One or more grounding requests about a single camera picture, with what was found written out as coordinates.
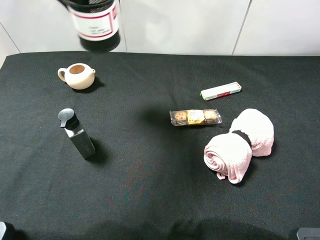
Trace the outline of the cream ceramic teapot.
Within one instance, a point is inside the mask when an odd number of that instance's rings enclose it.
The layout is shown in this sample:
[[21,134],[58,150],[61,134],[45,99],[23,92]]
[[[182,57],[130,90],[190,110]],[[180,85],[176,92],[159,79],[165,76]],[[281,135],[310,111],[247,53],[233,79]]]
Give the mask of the cream ceramic teapot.
[[74,63],[68,68],[60,68],[57,75],[74,90],[89,88],[95,81],[96,70],[84,63]]

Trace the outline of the black elastic band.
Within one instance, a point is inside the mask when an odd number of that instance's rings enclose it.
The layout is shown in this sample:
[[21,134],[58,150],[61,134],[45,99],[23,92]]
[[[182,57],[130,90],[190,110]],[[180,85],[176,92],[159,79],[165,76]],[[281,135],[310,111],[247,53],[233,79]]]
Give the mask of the black elastic band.
[[247,134],[245,134],[244,132],[242,132],[240,130],[234,130],[231,133],[240,136],[242,139],[244,139],[248,143],[249,147],[252,148],[251,140]]

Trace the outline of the rolled pink towel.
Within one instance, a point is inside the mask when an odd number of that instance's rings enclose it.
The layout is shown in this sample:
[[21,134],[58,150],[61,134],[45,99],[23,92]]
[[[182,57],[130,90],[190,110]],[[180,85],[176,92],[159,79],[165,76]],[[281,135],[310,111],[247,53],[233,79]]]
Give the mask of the rolled pink towel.
[[[248,135],[252,148],[232,131],[240,130]],[[240,183],[252,157],[266,157],[272,153],[274,125],[257,109],[248,108],[232,121],[228,133],[214,136],[204,148],[205,165],[220,180],[228,179],[231,184]]]

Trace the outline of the white green toothpaste box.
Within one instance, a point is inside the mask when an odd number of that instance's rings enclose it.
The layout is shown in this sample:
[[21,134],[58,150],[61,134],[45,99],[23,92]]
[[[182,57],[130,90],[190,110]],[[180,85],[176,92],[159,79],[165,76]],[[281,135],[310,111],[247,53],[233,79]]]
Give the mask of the white green toothpaste box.
[[239,93],[242,90],[238,82],[232,82],[221,86],[205,89],[200,92],[200,96],[205,101],[225,97],[231,94]]

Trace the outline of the grey block bottom left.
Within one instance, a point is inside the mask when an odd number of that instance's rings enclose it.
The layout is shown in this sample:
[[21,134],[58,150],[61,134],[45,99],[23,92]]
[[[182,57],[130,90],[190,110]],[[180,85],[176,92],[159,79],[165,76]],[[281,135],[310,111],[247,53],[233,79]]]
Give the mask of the grey block bottom left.
[[0,222],[0,240],[3,240],[7,231],[7,226],[4,222]]

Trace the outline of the grey block bottom right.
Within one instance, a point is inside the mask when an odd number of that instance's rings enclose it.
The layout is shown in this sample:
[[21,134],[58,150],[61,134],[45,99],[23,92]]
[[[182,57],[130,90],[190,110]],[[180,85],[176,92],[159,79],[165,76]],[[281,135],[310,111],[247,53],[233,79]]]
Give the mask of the grey block bottom right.
[[301,227],[296,236],[298,240],[320,240],[320,228]]

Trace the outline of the clear packet of chocolates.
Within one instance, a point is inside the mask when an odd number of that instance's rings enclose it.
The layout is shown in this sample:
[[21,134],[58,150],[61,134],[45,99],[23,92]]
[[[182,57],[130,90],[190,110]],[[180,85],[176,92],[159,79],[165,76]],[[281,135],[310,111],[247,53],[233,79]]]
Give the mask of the clear packet of chocolates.
[[217,109],[188,109],[170,111],[170,121],[175,127],[217,125],[222,123],[221,115]]

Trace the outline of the grey block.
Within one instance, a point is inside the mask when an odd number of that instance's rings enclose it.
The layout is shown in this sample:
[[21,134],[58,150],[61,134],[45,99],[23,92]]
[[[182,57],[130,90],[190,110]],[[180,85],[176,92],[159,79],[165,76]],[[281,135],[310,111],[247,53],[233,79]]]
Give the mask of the grey block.
[[7,226],[4,222],[0,222],[0,240],[3,240],[7,231]]
[[296,236],[298,240],[320,240],[320,228],[301,227]]

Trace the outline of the dark grey spray bottle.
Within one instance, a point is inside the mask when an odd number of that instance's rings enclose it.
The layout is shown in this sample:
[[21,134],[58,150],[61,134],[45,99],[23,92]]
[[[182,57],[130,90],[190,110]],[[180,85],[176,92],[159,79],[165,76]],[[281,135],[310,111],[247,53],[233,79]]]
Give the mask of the dark grey spray bottle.
[[86,160],[96,153],[95,147],[78,119],[75,111],[71,108],[62,109],[58,113],[60,127],[63,128],[71,142]]

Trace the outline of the black table cloth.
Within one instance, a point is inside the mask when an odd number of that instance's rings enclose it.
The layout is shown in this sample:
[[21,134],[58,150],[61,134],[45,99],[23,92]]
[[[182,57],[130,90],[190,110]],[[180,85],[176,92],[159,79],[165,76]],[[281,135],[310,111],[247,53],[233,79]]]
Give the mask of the black table cloth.
[[[95,69],[83,90],[58,77]],[[240,92],[203,100],[238,82]],[[274,125],[272,154],[238,185],[205,145],[253,108]],[[73,109],[95,154],[60,127]],[[222,123],[173,126],[170,111],[217,110]],[[290,240],[320,225],[320,59],[42,52],[0,69],[0,219],[19,240]]]

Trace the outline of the black mesh pen holder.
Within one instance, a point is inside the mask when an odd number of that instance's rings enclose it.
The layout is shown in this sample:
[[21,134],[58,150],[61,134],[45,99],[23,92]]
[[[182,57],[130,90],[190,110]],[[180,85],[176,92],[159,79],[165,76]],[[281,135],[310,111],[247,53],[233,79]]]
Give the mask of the black mesh pen holder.
[[121,41],[115,0],[61,0],[72,18],[82,47],[90,52],[110,52]]

